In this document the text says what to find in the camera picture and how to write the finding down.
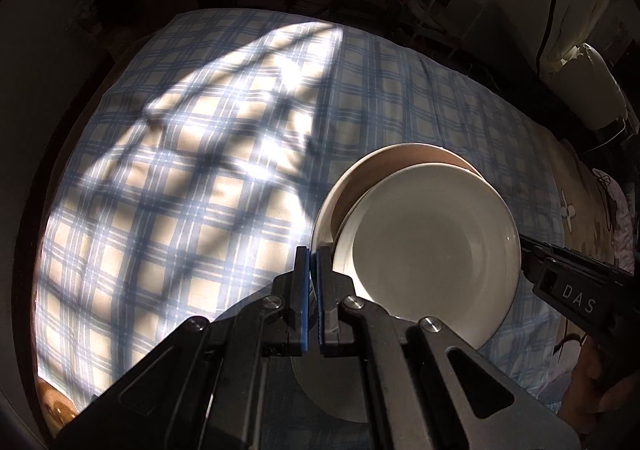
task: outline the wire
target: wire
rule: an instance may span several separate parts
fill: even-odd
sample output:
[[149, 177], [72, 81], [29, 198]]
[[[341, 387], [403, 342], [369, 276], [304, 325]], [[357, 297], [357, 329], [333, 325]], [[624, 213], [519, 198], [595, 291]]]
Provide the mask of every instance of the wire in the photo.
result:
[[[569, 328], [569, 319], [565, 318], [564, 319], [564, 335], [562, 339], [564, 339], [566, 337], [566, 331]], [[562, 348], [564, 347], [564, 344], [560, 344], [560, 354], [558, 354], [558, 359], [560, 359], [562, 357]]]
[[611, 141], [615, 140], [620, 134], [622, 134], [624, 131], [626, 130], [626, 122], [622, 122], [622, 128], [616, 133], [616, 135], [613, 138], [609, 138], [607, 141], [605, 141], [603, 144], [600, 144], [598, 146], [594, 146], [593, 148], [590, 148], [589, 150], [585, 150], [583, 153], [578, 154], [578, 156], [584, 156], [585, 154], [588, 154], [590, 152], [593, 152], [594, 150], [599, 149], [600, 147], [605, 146], [608, 143], [611, 143]]
[[578, 333], [569, 333], [567, 336], [562, 338], [562, 340], [560, 340], [558, 344], [556, 344], [556, 346], [554, 347], [554, 354], [556, 354], [560, 349], [562, 349], [562, 346], [565, 343], [571, 342], [571, 341], [580, 343], [581, 340], [582, 340], [582, 337]]

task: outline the white chair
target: white chair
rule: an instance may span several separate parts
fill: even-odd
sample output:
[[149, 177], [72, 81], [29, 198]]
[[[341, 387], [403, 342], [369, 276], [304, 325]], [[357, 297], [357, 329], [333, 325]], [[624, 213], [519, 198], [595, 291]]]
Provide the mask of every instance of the white chair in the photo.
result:
[[447, 58], [451, 58], [453, 56], [453, 53], [455, 53], [460, 48], [465, 36], [469, 32], [469, 30], [471, 30], [471, 28], [474, 26], [478, 18], [480, 18], [480, 16], [482, 15], [482, 12], [484, 11], [489, 1], [491, 0], [470, 0], [470, 1], [477, 4], [480, 7], [480, 10], [478, 11], [478, 13], [476, 13], [476, 16], [473, 18], [473, 20], [471, 21], [469, 26], [464, 30], [464, 32], [462, 32], [459, 36], [448, 36], [439, 30], [433, 29], [433, 27], [428, 27], [428, 25], [425, 23], [427, 18], [430, 20], [433, 20], [430, 14], [436, 0], [430, 0], [426, 10], [424, 10], [424, 15], [422, 16], [422, 18], [418, 19], [418, 21], [414, 25], [414, 35], [412, 36], [410, 43], [413, 44], [415, 41], [415, 38], [418, 35], [424, 36], [431, 40], [436, 40], [441, 44], [444, 44], [451, 48], [451, 52], [447, 56]]

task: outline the plaid tablecloth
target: plaid tablecloth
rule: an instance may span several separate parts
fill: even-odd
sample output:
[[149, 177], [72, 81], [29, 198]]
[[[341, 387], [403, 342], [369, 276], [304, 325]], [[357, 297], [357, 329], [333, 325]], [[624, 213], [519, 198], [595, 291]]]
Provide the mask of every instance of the plaid tablecloth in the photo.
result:
[[[521, 233], [562, 245], [522, 113], [383, 38], [283, 13], [203, 10], [158, 32], [69, 159], [36, 268], [38, 373], [84, 408], [188, 316], [291, 267], [357, 159], [402, 141], [471, 162]], [[482, 352], [535, 394], [558, 315], [522, 278]]]

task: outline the metal screw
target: metal screw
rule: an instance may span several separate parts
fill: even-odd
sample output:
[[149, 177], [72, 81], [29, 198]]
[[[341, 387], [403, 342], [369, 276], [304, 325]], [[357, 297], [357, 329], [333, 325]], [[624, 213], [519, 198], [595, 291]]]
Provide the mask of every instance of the metal screw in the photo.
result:
[[364, 307], [364, 300], [359, 296], [348, 296], [342, 303], [347, 309], [362, 309]]
[[427, 316], [419, 322], [420, 327], [428, 333], [437, 333], [442, 329], [442, 322], [435, 316]]
[[277, 295], [269, 295], [262, 299], [262, 305], [267, 309], [278, 309], [282, 305], [282, 299]]
[[209, 320], [204, 316], [193, 316], [185, 322], [186, 327], [191, 331], [202, 331], [208, 323]]

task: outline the white plate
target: white plate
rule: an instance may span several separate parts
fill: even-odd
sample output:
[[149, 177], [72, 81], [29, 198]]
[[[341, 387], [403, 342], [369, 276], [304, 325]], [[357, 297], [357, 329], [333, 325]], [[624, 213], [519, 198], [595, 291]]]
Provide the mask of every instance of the white plate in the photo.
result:
[[478, 349], [513, 301], [520, 243], [489, 183], [459, 167], [420, 164], [358, 202], [338, 238], [334, 270], [391, 315], [438, 317]]
[[[312, 251], [319, 246], [335, 247], [346, 217], [373, 186], [399, 170], [423, 163], [455, 165], [480, 176], [465, 159], [434, 145], [399, 143], [372, 152], [351, 166], [325, 198], [314, 225]], [[308, 351], [301, 358], [292, 358], [291, 364], [298, 383], [318, 407], [331, 416], [367, 422], [357, 358], [324, 358], [314, 328]]]

